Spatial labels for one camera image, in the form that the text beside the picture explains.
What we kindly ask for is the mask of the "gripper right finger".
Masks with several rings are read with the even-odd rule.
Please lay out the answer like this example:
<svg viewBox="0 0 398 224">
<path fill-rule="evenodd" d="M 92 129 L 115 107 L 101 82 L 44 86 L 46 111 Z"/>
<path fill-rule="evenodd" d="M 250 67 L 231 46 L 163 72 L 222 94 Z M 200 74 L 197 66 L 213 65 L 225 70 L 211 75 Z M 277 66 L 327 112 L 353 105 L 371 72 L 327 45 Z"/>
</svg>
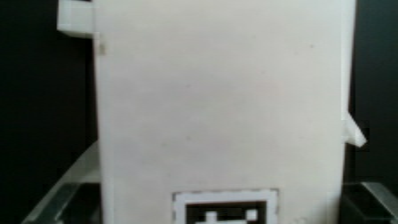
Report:
<svg viewBox="0 0 398 224">
<path fill-rule="evenodd" d="M 343 224 L 398 224 L 398 197 L 378 182 L 343 187 Z"/>
</svg>

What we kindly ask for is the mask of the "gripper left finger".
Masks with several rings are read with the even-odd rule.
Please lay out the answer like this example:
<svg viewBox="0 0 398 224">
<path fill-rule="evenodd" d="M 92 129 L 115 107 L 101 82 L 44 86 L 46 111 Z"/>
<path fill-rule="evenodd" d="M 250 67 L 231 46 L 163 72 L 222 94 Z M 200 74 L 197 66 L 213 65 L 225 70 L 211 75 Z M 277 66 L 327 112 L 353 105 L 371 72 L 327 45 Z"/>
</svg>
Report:
<svg viewBox="0 0 398 224">
<path fill-rule="evenodd" d="M 101 186 L 65 183 L 37 216 L 21 224 L 101 224 Z"/>
</svg>

